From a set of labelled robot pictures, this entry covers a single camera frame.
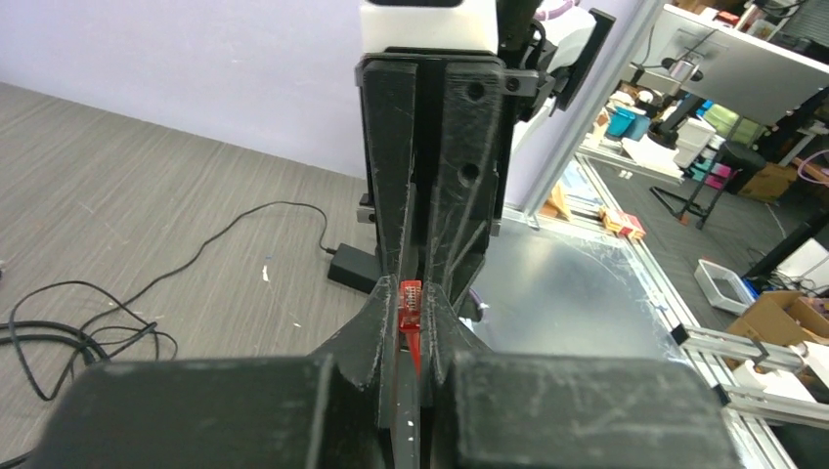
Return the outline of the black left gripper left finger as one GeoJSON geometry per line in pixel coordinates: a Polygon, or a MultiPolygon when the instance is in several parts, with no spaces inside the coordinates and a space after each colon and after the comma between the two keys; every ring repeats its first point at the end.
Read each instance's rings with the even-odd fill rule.
{"type": "Polygon", "coordinates": [[[114,362],[49,419],[42,468],[390,468],[397,279],[306,356],[114,362]]]}

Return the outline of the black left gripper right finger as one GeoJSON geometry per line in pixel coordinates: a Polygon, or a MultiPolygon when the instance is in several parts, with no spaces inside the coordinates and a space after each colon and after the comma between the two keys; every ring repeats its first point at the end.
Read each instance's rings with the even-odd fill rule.
{"type": "Polygon", "coordinates": [[[689,366],[497,353],[422,288],[424,468],[735,468],[720,403],[689,366]]]}

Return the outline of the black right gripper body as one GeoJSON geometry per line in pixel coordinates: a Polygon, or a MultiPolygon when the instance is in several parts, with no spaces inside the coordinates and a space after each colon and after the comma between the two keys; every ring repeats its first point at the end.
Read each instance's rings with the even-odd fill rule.
{"type": "Polygon", "coordinates": [[[458,308],[502,213],[511,138],[542,76],[491,54],[363,56],[369,199],[381,272],[441,289],[458,308]]]}

